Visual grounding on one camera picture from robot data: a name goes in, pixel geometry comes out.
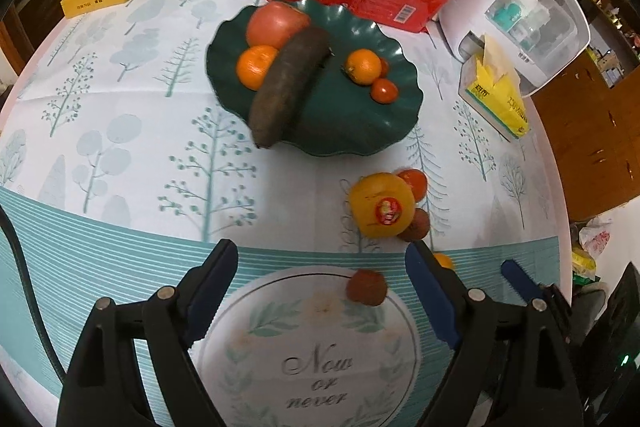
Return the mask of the small orange tangerine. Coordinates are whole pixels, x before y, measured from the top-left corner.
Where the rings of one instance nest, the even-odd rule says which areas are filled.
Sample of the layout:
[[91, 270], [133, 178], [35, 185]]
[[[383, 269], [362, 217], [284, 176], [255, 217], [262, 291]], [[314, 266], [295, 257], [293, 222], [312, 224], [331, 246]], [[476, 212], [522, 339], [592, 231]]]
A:
[[434, 258], [438, 261], [438, 263], [445, 269], [454, 270], [454, 262], [452, 259], [442, 253], [434, 253]]

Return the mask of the dark red lychee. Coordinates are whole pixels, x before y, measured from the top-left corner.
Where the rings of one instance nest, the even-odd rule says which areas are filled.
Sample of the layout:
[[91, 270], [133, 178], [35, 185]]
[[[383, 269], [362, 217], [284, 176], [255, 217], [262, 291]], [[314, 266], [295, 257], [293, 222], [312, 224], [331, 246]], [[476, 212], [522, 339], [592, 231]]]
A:
[[428, 213], [422, 208], [416, 208], [410, 225], [408, 225], [405, 231], [398, 234], [397, 237], [407, 243], [420, 241], [427, 236], [430, 228], [431, 220]]

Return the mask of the yellow orange with sticker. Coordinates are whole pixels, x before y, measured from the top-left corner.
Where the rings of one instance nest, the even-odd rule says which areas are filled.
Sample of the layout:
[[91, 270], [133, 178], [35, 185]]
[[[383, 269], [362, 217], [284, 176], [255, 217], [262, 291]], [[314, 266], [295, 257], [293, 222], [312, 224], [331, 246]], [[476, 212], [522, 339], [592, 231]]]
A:
[[399, 235], [408, 228], [416, 213], [411, 188], [389, 172], [360, 179], [350, 189], [348, 201], [358, 230], [369, 239]]

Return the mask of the yellow tissue pack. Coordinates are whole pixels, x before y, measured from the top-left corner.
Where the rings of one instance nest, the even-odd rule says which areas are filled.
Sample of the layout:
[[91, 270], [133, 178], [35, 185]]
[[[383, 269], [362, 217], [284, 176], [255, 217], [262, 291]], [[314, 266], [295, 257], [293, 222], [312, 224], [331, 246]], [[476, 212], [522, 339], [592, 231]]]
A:
[[504, 139], [518, 141], [529, 132], [520, 76], [490, 35], [483, 36], [483, 49], [462, 65], [459, 94]]

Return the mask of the tree pattern tablecloth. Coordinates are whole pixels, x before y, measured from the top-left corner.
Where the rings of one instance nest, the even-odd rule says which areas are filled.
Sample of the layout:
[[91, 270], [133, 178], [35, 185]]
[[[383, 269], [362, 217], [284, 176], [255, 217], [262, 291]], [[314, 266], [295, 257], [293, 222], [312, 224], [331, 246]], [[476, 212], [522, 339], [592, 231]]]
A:
[[[418, 123], [383, 152], [314, 157], [255, 147], [206, 75], [219, 25], [257, 0], [131, 0], [64, 20], [1, 115], [1, 204], [54, 352], [73, 355], [96, 300], [174, 285], [221, 239], [239, 266], [196, 368], [233, 426], [411, 426], [450, 360], [405, 271], [405, 246], [367, 239], [350, 188], [376, 172], [428, 180], [427, 240], [459, 277], [515, 301], [500, 267], [570, 288], [566, 211], [540, 122], [511, 143], [458, 95], [436, 29], [391, 30], [416, 66]], [[384, 303], [346, 297], [382, 273]]]

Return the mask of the small red tomato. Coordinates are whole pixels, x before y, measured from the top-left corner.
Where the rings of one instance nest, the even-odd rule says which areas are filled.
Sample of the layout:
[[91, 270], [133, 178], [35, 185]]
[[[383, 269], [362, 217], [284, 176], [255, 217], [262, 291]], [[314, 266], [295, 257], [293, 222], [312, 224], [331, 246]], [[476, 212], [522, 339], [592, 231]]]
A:
[[374, 80], [370, 88], [370, 97], [378, 104], [393, 104], [399, 96], [399, 89], [393, 81], [386, 78]]

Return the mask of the dark green scalloped plate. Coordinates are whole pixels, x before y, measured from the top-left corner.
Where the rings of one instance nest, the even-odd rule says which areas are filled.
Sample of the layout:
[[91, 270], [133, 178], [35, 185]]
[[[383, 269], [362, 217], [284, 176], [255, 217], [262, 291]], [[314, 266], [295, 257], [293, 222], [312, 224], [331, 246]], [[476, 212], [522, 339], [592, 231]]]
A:
[[[372, 20], [360, 18], [341, 5], [314, 0], [296, 1], [294, 8], [310, 17], [308, 36], [296, 40], [297, 54], [277, 72], [303, 81], [291, 120], [278, 140], [317, 157], [352, 154], [370, 156], [405, 139], [418, 123], [423, 92], [418, 71], [400, 42], [386, 36]], [[388, 80], [398, 88], [390, 104], [374, 101], [344, 72], [349, 53], [368, 49], [390, 65]]]

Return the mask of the small red lychee on plate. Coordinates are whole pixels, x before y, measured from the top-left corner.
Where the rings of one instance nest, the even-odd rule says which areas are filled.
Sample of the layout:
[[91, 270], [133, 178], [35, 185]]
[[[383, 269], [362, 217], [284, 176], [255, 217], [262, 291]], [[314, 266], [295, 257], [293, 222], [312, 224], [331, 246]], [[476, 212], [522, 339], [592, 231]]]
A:
[[381, 78], [387, 78], [388, 73], [390, 72], [390, 64], [385, 60], [384, 57], [380, 57], [381, 61]]

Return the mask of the orange tangerine with stem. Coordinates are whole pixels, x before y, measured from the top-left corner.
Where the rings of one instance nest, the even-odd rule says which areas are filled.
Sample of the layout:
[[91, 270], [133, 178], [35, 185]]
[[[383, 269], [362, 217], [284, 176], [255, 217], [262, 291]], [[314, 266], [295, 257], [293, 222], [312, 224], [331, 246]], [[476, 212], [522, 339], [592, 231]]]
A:
[[378, 54], [369, 49], [359, 49], [346, 58], [344, 73], [359, 86], [370, 86], [382, 75], [382, 61]]

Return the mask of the white cosmetics storage box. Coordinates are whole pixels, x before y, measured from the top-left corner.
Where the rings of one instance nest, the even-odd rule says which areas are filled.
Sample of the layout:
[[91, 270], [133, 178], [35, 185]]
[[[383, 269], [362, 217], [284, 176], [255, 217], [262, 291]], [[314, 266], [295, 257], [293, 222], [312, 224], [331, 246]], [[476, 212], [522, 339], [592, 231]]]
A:
[[590, 30], [577, 0], [448, 0], [438, 13], [461, 62], [495, 39], [521, 78], [521, 95], [544, 87], [585, 51]]

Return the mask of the orange tangerine beside banana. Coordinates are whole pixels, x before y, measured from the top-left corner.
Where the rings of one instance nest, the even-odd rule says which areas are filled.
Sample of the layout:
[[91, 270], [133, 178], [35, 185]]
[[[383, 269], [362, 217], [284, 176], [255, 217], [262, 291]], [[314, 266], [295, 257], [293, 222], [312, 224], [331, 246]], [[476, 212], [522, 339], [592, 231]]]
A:
[[239, 82], [245, 88], [257, 91], [278, 53], [273, 46], [251, 46], [245, 50], [235, 65]]

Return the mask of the red apple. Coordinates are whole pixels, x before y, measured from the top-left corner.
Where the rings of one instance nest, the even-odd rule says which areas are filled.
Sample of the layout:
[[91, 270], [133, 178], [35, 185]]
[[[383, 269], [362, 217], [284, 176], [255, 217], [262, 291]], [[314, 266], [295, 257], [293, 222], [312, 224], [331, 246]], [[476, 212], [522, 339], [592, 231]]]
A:
[[250, 17], [246, 28], [249, 46], [273, 46], [280, 50], [295, 34], [311, 24], [310, 17], [292, 5], [269, 2]]

